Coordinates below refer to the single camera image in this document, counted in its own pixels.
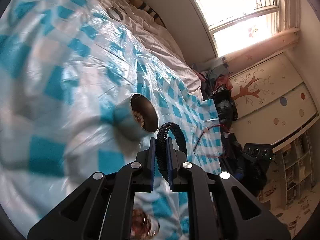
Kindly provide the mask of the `black woven bangle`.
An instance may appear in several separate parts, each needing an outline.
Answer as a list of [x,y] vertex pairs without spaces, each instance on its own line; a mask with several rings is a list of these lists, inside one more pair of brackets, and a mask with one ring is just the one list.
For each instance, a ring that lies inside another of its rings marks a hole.
[[160,127],[156,138],[156,159],[159,172],[167,182],[169,181],[167,137],[170,131],[175,137],[179,151],[183,152],[185,157],[188,156],[184,133],[182,132],[180,126],[174,122],[164,123]]

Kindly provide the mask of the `round silver metal tin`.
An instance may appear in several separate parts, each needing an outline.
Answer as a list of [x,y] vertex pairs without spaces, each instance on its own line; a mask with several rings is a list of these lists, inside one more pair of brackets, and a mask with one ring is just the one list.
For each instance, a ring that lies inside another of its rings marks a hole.
[[154,134],[159,127],[156,110],[150,100],[135,93],[118,103],[113,113],[114,124],[124,137],[132,141]]

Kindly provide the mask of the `white bookshelf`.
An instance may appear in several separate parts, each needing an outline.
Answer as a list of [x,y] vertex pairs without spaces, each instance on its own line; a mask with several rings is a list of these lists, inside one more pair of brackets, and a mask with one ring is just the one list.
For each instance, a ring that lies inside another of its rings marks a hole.
[[319,123],[293,132],[277,128],[267,135],[274,157],[258,199],[270,211],[286,210],[319,182]]

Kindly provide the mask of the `white decorated wardrobe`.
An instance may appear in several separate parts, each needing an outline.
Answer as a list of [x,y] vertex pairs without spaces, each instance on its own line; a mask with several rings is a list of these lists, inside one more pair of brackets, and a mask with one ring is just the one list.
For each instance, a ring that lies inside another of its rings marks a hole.
[[277,151],[318,119],[314,100],[285,54],[231,78],[238,119],[232,123],[240,144],[270,144]]

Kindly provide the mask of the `pile of clothes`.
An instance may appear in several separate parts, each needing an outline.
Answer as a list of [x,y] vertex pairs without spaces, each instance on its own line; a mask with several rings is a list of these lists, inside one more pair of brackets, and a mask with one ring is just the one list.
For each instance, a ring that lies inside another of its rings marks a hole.
[[229,80],[228,67],[227,59],[224,56],[192,65],[201,80],[200,90],[203,99],[214,101],[220,124],[230,129],[232,123],[238,119],[238,111],[232,98],[233,85]]

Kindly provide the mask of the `white grid bed sheet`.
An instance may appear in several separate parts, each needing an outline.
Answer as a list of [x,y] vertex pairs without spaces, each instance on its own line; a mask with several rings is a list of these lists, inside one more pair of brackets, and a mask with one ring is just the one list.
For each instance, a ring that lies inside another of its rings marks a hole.
[[158,25],[147,12],[137,9],[129,0],[97,1],[104,9],[118,9],[124,17],[122,23],[147,51],[173,70],[184,82],[190,94],[203,99],[200,78],[187,65],[180,48],[166,28]]

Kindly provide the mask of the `blue white checkered plastic sheet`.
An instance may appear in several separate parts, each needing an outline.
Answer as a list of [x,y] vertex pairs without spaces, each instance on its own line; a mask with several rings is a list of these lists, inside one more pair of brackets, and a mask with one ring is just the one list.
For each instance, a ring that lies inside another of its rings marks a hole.
[[97,0],[11,0],[1,17],[1,206],[22,236],[96,171],[117,172],[148,148],[115,127],[140,93],[160,124],[177,123],[188,160],[221,171],[212,100],[110,18]]

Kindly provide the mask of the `round silver tin lid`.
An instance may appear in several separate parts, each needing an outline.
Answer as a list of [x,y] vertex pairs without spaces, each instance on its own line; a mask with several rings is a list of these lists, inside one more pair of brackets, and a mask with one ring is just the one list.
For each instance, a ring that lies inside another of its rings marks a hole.
[[122,13],[114,7],[107,8],[106,11],[108,16],[115,21],[121,22],[124,19]]

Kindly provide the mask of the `striped plush toy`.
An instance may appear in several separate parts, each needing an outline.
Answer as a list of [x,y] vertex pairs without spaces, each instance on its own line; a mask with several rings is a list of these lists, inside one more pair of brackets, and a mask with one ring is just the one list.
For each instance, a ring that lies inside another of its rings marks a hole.
[[157,12],[155,12],[152,7],[150,7],[149,5],[147,5],[145,2],[143,2],[142,0],[129,0],[130,3],[135,6],[137,9],[139,10],[144,10],[145,12],[147,12],[153,19],[154,21],[158,24],[163,26],[164,28],[166,28],[163,20],[161,19],[161,17],[159,16],[159,14],[157,14]]

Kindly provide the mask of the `window with white frame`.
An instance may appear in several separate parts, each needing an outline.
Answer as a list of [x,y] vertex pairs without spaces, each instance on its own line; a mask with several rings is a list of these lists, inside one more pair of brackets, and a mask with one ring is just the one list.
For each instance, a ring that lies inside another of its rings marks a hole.
[[299,27],[300,0],[194,0],[217,56]]

